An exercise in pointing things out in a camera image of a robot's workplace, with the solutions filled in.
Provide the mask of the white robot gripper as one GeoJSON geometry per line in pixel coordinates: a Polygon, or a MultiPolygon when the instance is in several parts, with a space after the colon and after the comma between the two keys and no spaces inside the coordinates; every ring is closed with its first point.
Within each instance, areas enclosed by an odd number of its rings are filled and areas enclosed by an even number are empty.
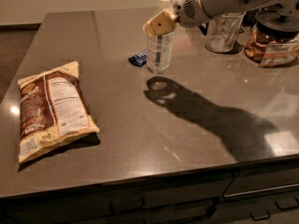
{"type": "Polygon", "coordinates": [[[148,20],[143,25],[145,34],[148,37],[164,35],[173,32],[177,23],[192,28],[211,20],[201,0],[174,0],[173,9],[164,9],[148,20]]]}

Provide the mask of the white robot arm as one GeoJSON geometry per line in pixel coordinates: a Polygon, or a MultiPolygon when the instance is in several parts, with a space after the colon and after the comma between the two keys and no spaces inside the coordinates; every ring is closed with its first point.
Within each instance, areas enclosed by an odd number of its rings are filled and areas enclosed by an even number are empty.
{"type": "Polygon", "coordinates": [[[299,18],[299,0],[173,0],[170,8],[150,18],[143,26],[148,37],[173,32],[177,24],[193,28],[225,13],[247,12],[281,4],[299,18]]]}

